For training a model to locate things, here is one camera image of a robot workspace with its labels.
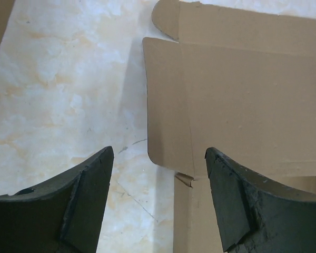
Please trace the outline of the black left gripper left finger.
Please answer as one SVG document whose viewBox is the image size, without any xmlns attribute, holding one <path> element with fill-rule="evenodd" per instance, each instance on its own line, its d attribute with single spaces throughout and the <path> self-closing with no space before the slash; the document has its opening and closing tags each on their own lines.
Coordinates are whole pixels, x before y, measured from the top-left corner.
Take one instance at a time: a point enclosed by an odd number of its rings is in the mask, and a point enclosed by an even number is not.
<svg viewBox="0 0 316 253">
<path fill-rule="evenodd" d="M 96 252 L 112 147 L 42 183 L 0 196 L 0 252 Z"/>
</svg>

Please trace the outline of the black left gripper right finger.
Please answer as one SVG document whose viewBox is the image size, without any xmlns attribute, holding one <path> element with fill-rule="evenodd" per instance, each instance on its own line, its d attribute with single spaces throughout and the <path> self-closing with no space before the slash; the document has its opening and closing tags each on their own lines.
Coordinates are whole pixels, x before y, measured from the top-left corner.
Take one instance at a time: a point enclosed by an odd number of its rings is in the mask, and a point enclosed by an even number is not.
<svg viewBox="0 0 316 253">
<path fill-rule="evenodd" d="M 224 252 L 316 252 L 316 194 L 205 153 Z"/>
</svg>

